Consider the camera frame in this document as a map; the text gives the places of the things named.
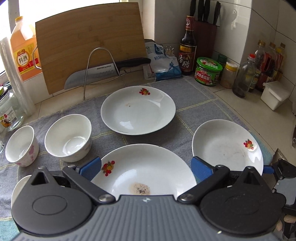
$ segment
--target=bowl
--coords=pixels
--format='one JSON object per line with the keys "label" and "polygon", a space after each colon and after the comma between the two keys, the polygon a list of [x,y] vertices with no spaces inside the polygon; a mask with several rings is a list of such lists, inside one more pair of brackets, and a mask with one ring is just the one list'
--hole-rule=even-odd
{"label": "bowl", "polygon": [[65,162],[75,162],[91,148],[91,122],[80,114],[66,115],[48,129],[44,145],[47,152]]}
{"label": "bowl", "polygon": [[189,166],[175,153],[150,144],[120,147],[102,158],[92,183],[115,196],[174,195],[197,183]]}
{"label": "bowl", "polygon": [[39,144],[33,127],[19,128],[9,139],[5,148],[5,157],[21,167],[27,167],[35,161],[39,152]]}
{"label": "bowl", "polygon": [[200,125],[192,139],[192,153],[212,166],[225,165],[231,171],[253,166],[260,175],[263,172],[263,156],[255,138],[228,120],[209,120]]}
{"label": "bowl", "polygon": [[11,195],[11,208],[14,204],[15,200],[17,199],[20,191],[23,189],[27,181],[30,179],[31,175],[23,177],[21,180],[18,181],[18,183],[15,185],[12,195]]}
{"label": "bowl", "polygon": [[155,132],[171,122],[174,101],[163,91],[149,86],[130,86],[109,95],[102,104],[103,122],[124,135]]}

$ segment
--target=plastic bag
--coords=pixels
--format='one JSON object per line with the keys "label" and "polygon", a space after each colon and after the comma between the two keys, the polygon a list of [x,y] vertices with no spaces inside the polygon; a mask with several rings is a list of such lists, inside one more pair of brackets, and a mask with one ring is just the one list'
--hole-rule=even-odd
{"label": "plastic bag", "polygon": [[156,81],[182,76],[178,60],[174,55],[167,55],[163,47],[154,42],[147,42],[145,46]]}

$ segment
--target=gray cloth with yellow stripes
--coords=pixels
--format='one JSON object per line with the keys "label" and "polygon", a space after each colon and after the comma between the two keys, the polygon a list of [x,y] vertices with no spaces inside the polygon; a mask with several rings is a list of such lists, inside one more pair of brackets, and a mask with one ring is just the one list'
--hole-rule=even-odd
{"label": "gray cloth with yellow stripes", "polygon": [[[35,130],[39,142],[37,159],[28,167],[19,167],[10,164],[5,153],[0,154],[0,241],[10,240],[17,230],[11,218],[10,199],[16,183],[26,175],[30,175],[40,166],[49,170],[61,170],[67,163],[51,156],[46,152],[44,138],[50,126],[59,118],[69,114],[82,114],[87,116],[92,124],[92,146],[89,154],[76,165],[101,158],[116,148],[135,143],[148,143],[162,146],[180,156],[188,165],[192,158],[191,141],[195,130],[204,122],[212,119],[233,121],[248,130],[239,118],[219,101],[209,90],[197,83],[193,77],[182,77],[148,84],[167,93],[176,104],[176,115],[163,129],[142,136],[127,136],[110,130],[102,121],[101,106],[106,95],[89,99],[49,116],[44,116],[29,125]],[[13,132],[5,138],[7,143]],[[269,164],[272,154],[255,137],[263,153],[264,164]]]}

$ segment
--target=blue gripper pad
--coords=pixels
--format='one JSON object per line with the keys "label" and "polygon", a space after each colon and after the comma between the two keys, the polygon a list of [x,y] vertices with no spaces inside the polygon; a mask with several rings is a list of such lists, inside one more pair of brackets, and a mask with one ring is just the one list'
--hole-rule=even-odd
{"label": "blue gripper pad", "polygon": [[91,181],[101,170],[102,161],[99,157],[79,169],[79,174]]}
{"label": "blue gripper pad", "polygon": [[191,159],[191,171],[193,172],[197,183],[200,183],[211,176],[214,173],[213,169],[213,166],[206,163],[198,156]]}

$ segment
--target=cutting board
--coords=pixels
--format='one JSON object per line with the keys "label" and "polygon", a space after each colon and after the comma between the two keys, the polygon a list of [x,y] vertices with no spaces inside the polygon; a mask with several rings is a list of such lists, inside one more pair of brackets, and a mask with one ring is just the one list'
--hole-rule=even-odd
{"label": "cutting board", "polygon": [[[86,69],[95,48],[107,48],[115,61],[147,57],[138,3],[99,4],[45,18],[36,22],[36,37],[49,94]],[[107,51],[97,50],[89,67],[111,62]]]}

